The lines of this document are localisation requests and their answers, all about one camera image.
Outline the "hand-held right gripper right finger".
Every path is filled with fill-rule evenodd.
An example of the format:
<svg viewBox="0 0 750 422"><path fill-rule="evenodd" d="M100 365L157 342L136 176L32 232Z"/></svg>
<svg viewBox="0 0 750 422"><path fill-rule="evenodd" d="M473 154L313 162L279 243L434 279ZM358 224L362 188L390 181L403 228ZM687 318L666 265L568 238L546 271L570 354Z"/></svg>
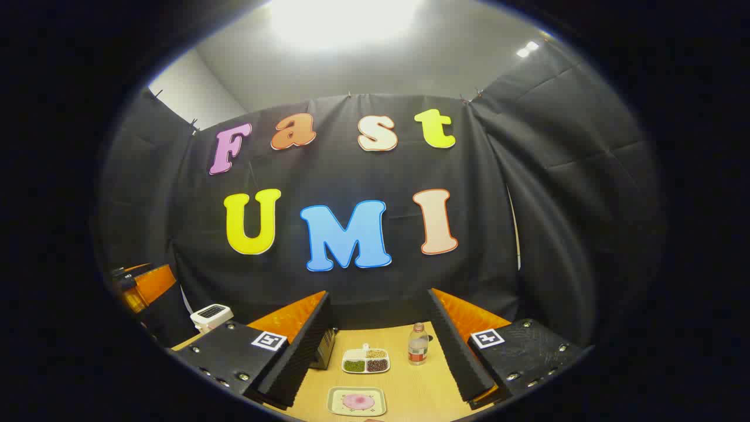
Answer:
<svg viewBox="0 0 750 422"><path fill-rule="evenodd" d="M436 288L428 290L427 310L461 398L470 404L523 395L587 352L533 318L507 321Z"/></svg>

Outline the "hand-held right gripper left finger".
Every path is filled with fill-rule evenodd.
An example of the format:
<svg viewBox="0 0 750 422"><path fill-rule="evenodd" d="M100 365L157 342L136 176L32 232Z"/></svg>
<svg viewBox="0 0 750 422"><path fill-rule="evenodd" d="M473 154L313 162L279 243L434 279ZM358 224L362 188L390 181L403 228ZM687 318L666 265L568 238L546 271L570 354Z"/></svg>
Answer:
<svg viewBox="0 0 750 422"><path fill-rule="evenodd" d="M289 304L234 300L232 307L237 316L171 355L220 389L283 409L292 406L334 325L329 292Z"/></svg>

